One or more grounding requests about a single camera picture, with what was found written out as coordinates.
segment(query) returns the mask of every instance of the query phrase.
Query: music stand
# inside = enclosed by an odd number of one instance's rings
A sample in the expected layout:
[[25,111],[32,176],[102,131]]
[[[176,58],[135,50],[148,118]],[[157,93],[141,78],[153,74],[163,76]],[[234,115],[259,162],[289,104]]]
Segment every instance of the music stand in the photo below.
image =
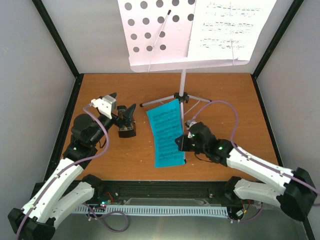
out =
[[179,99],[181,124],[184,127],[184,101],[209,103],[211,100],[185,92],[186,69],[243,65],[248,61],[208,60],[188,57],[195,12],[195,0],[118,0],[130,68],[134,72],[182,70],[179,92],[157,100],[141,103],[140,107]]

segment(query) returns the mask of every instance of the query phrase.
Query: printed musical notation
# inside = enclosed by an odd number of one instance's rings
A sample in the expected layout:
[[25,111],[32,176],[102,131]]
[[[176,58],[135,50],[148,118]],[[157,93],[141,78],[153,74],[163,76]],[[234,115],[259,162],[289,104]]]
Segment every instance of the printed musical notation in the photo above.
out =
[[188,57],[249,61],[276,0],[196,2]]
[[183,134],[179,100],[173,100],[147,111],[155,145],[155,167],[184,165],[184,153],[178,151],[175,139]]

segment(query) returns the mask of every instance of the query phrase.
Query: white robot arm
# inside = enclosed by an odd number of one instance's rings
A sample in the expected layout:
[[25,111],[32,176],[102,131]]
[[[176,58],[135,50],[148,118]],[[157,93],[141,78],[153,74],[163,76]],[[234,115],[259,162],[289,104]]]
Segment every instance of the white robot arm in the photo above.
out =
[[101,180],[93,175],[85,176],[82,181],[64,197],[70,184],[88,166],[96,155],[96,145],[113,125],[119,128],[119,137],[128,138],[136,135],[133,127],[133,113],[136,105],[128,109],[118,106],[117,116],[116,93],[93,99],[100,116],[97,124],[88,114],[77,116],[71,128],[71,142],[58,166],[38,193],[22,209],[14,208],[8,215],[13,231],[25,240],[50,240],[60,223],[79,205],[90,200]]
[[230,201],[236,199],[255,200],[279,207],[291,218],[303,221],[313,206],[317,193],[298,179],[315,187],[307,171],[274,165],[258,158],[229,140],[217,139],[202,122],[187,121],[189,131],[175,142],[179,151],[195,152],[216,164],[243,171],[261,182],[247,181],[233,176],[225,185],[225,196]]

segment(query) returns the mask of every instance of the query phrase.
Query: white wall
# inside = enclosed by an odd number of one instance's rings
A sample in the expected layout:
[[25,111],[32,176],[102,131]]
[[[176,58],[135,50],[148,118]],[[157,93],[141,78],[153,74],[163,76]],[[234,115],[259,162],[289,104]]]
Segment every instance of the white wall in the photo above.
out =
[[0,233],[43,180],[75,81],[31,0],[0,1]]
[[[285,166],[320,189],[320,1],[306,0],[257,79]],[[309,221],[320,239],[320,207]]]
[[[253,73],[292,2],[276,2],[248,64],[189,72]],[[117,0],[43,0],[43,3],[80,73],[132,72]]]

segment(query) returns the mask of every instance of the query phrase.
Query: orange wooden surface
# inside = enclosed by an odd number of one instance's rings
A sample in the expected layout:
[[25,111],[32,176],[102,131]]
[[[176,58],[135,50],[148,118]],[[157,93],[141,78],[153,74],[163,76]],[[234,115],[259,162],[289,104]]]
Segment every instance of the orange wooden surface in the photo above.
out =
[[[179,73],[85,74],[64,150],[70,143],[73,120],[83,113],[83,107],[91,99],[113,92],[117,93],[117,105],[129,107],[137,104],[134,113],[137,136],[119,138],[118,129],[113,126],[109,130],[110,147],[107,153],[92,160],[78,179],[87,174],[103,180],[129,181],[226,181],[232,176],[253,179],[236,169],[200,161],[191,152],[186,153],[187,162],[183,166],[155,168],[154,139],[146,111],[159,106],[159,103],[147,107],[139,107],[139,104],[178,92],[179,82]],[[188,73],[185,91],[197,97],[231,103],[239,115],[235,142],[250,153],[277,164],[250,74]],[[188,104],[185,103],[185,111],[196,102],[191,99]],[[184,119],[191,119],[203,105],[198,104]],[[209,126],[217,138],[230,139],[235,116],[227,105],[218,103],[201,112],[197,121]]]

